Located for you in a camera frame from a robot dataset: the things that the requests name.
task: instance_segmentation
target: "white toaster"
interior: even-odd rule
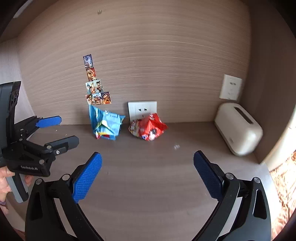
[[[236,156],[253,152],[263,135],[261,126],[236,103],[224,103],[219,106],[215,125]]]

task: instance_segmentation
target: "wooden wall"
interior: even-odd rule
[[[0,36],[0,43],[16,38],[41,12],[57,1],[58,0],[42,0],[31,2],[19,17],[10,20]]]
[[[240,104],[263,129],[254,151],[261,162],[281,137],[296,105],[296,39],[267,0],[249,0],[249,5],[252,48]]]
[[[223,75],[246,77],[250,31],[240,0],[60,0],[19,35],[18,53],[38,116],[89,123],[92,54],[112,98],[102,109],[128,118],[128,101],[156,100],[165,122],[212,121]]]
[[[0,84],[14,81],[22,81],[22,76],[17,57],[17,41],[16,39],[11,39],[0,43]],[[20,95],[15,107],[15,123],[33,115],[34,112],[22,82]]]

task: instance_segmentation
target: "finger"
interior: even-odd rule
[[[7,207],[4,207],[4,206],[0,206],[1,207],[1,210],[4,214],[8,214],[9,213],[9,210],[7,209]]]
[[[0,193],[8,193],[9,191],[11,191],[11,188],[8,185],[6,178],[0,178]]]
[[[33,180],[33,176],[31,176],[31,175],[26,175],[25,176],[25,182],[26,182],[27,186],[31,185],[32,180]]]
[[[7,167],[1,167],[0,168],[0,178],[12,177],[14,175],[15,175],[15,173],[11,172]]]
[[[7,193],[0,193],[0,201],[5,202]]]

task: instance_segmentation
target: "cartoon sticker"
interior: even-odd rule
[[[85,98],[87,99],[87,103],[89,105],[94,104],[94,99],[92,98],[91,94],[85,95]]]
[[[104,92],[101,84],[101,79],[94,80],[94,88],[96,89],[96,93]]]
[[[103,103],[104,104],[111,104],[111,98],[109,92],[101,92]]]
[[[86,86],[88,94],[95,94],[96,93],[96,89],[95,89],[93,81],[85,83],[85,86]]]
[[[92,94],[95,104],[103,104],[101,93]]]
[[[91,54],[83,56],[84,59],[84,66],[86,69],[90,69],[94,67]]]
[[[96,80],[96,71],[94,70],[94,68],[87,69],[86,74],[89,81]]]

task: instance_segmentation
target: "wall socket plate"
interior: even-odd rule
[[[241,90],[242,79],[231,75],[224,75],[220,99],[237,100]]]
[[[157,112],[157,101],[131,101],[128,102],[128,112],[131,122]]]

